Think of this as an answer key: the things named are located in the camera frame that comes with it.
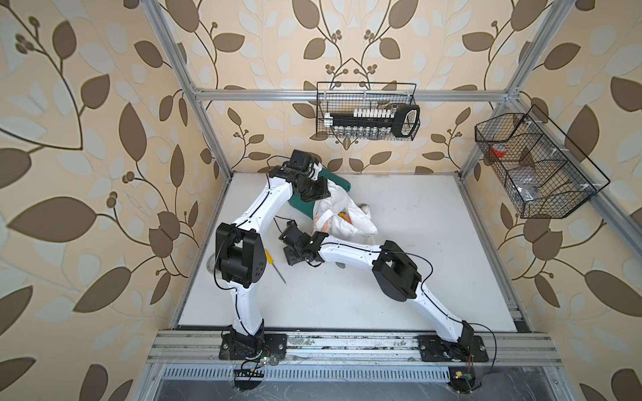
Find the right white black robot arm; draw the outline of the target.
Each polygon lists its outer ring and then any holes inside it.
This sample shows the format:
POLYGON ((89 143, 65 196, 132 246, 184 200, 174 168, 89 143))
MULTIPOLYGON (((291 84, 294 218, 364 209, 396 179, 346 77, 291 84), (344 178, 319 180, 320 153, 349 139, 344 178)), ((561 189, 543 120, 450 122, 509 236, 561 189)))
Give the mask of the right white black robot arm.
POLYGON ((411 255, 395 242, 364 245, 324 232, 316 232, 313 236, 284 233, 279 240, 285 245, 284 254, 291 266, 299 262, 337 262, 372 272, 384 295, 396 302, 410 302, 448 347, 470 350, 475 335, 471 325, 451 313, 425 288, 411 255))

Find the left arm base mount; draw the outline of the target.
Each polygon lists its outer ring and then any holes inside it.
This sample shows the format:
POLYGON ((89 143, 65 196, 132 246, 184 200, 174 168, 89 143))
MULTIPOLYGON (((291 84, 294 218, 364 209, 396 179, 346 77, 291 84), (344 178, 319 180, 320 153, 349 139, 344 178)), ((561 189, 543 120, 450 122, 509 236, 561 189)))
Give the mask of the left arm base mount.
POLYGON ((218 358, 226 361, 251 361, 261 359, 269 364, 278 364, 285 359, 288 336, 284 333, 246 336, 229 332, 222 336, 218 358))

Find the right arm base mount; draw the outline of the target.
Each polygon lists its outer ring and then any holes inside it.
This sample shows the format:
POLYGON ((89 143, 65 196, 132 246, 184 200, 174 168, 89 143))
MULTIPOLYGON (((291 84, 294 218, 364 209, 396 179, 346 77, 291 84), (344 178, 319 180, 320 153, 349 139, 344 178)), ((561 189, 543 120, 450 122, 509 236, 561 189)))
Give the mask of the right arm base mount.
POLYGON ((480 336, 474 335, 467 343, 446 342, 437 335, 420 335, 416 340, 422 362, 486 363, 491 360, 480 336))

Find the white printed tote bag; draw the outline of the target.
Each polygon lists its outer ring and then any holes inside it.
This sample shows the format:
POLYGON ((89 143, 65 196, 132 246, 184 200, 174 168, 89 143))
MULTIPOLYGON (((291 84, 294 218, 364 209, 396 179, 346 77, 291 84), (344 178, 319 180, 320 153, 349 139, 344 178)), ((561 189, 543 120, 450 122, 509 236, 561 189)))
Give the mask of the white printed tote bag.
POLYGON ((324 232, 332 237, 372 245, 379 234, 372 222, 369 205, 357 205, 348 192, 328 181, 329 197, 314 203, 313 232, 324 232))

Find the small yellow utility knife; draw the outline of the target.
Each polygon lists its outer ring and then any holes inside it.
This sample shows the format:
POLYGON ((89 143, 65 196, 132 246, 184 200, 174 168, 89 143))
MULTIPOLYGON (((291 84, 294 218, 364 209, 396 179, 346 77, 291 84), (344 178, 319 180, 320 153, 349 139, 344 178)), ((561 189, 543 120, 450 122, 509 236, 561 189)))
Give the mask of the small yellow utility knife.
POLYGON ((339 213, 339 216, 340 216, 343 220, 345 220, 346 222, 351 223, 351 220, 350 220, 349 216, 348 216, 346 213, 341 212, 341 213, 339 213))

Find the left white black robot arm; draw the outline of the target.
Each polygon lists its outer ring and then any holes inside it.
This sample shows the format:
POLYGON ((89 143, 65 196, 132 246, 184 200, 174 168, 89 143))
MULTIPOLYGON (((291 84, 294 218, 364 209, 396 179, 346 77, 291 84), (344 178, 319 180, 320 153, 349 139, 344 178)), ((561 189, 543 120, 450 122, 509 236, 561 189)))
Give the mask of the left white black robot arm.
POLYGON ((302 169, 288 165, 272 168, 267 184, 250 207, 215 231, 215 252, 208 265, 217 287, 232 295, 231 342, 247 356, 257 354, 264 344, 264 319, 255 294, 268 264, 262 234, 293 195, 307 203, 330 197, 329 181, 319 175, 321 170, 316 163, 302 169))

